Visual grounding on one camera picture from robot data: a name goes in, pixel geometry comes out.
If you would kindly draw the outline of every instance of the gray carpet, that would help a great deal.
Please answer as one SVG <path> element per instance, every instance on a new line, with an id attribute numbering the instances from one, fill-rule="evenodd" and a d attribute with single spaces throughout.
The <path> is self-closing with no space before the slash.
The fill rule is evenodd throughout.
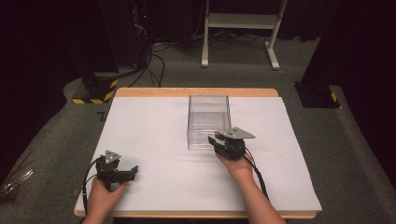
<path id="1" fill-rule="evenodd" d="M 235 42 L 227 49 L 209 49 L 207 68 L 201 67 L 202 48 L 156 46 L 155 53 L 165 62 L 163 86 L 276 89 L 285 102 L 323 207 L 314 219 L 289 223 L 396 223 L 395 189 L 362 136 L 342 89 L 331 86 L 342 108 L 301 106 L 293 82 L 301 81 L 318 41 L 277 40 L 275 51 L 281 69 L 274 71 L 262 48 L 263 38 L 258 40 Z M 216 48 L 225 44 L 211 41 Z M 162 64 L 153 58 L 150 68 L 158 77 Z M 128 86 L 136 78 L 137 75 L 124 77 L 117 87 Z M 0 223 L 79 222 L 73 213 L 74 206 L 105 124 L 97 112 L 107 113 L 111 106 L 111 102 L 71 103 L 79 82 L 75 80 L 64 87 L 68 103 L 37 134 L 16 163 L 17 167 L 26 157 L 24 163 L 33 161 L 15 176 L 32 168 L 35 172 L 22 183 L 16 202 L 0 204 Z M 134 86 L 152 86 L 149 72 Z"/>

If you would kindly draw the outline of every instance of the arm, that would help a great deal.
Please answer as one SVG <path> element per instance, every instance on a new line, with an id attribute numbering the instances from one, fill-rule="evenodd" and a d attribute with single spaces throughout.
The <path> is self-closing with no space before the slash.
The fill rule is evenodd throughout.
<path id="1" fill-rule="evenodd" d="M 88 200 L 88 215 L 83 224 L 101 224 L 120 200 L 128 182 L 122 183 L 114 192 L 109 192 L 105 184 L 95 178 L 92 181 L 92 190 Z"/>
<path id="2" fill-rule="evenodd" d="M 286 223 L 254 182 L 252 167 L 247 161 L 228 161 L 219 154 L 216 156 L 224 163 L 241 189 L 250 224 Z"/>

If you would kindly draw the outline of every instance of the transparent container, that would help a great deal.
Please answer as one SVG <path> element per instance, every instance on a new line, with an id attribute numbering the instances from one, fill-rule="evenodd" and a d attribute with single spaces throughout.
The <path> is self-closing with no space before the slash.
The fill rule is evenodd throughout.
<path id="1" fill-rule="evenodd" d="M 231 129 L 227 95 L 190 95 L 187 138 L 189 149 L 211 149 L 207 137 Z"/>

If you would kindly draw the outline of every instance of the white stand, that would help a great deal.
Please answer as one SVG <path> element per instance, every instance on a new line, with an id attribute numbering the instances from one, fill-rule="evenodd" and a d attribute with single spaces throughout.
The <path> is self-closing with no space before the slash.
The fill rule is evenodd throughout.
<path id="1" fill-rule="evenodd" d="M 227 13 L 209 13 L 209 0 L 206 0 L 205 9 L 205 34 L 204 45 L 202 51 L 202 67 L 209 66 L 209 48 L 208 33 L 209 27 L 221 28 L 245 28 L 245 29 L 263 29 L 273 30 L 270 42 L 265 42 L 265 49 L 268 52 L 271 65 L 274 70 L 279 69 L 274 53 L 274 44 L 276 35 L 282 22 L 283 12 L 288 0 L 282 0 L 280 9 L 276 15 L 256 15 L 256 14 L 227 14 Z"/>

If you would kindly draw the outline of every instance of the hand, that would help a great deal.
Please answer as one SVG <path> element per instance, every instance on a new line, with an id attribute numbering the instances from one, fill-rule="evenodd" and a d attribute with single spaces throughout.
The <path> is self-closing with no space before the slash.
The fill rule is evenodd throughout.
<path id="1" fill-rule="evenodd" d="M 124 182 L 114 192 L 110 192 L 101 180 L 95 178 L 92 181 L 92 189 L 88 199 L 88 215 L 83 223 L 103 223 L 127 187 L 128 182 Z"/>
<path id="2" fill-rule="evenodd" d="M 216 153 L 216 156 L 222 163 L 224 163 L 230 173 L 230 176 L 236 182 L 241 183 L 248 180 L 254 181 L 253 169 L 244 158 L 241 158 L 238 161 L 229 161 L 218 153 Z M 247 153 L 245 154 L 245 157 L 251 161 L 251 157 Z"/>

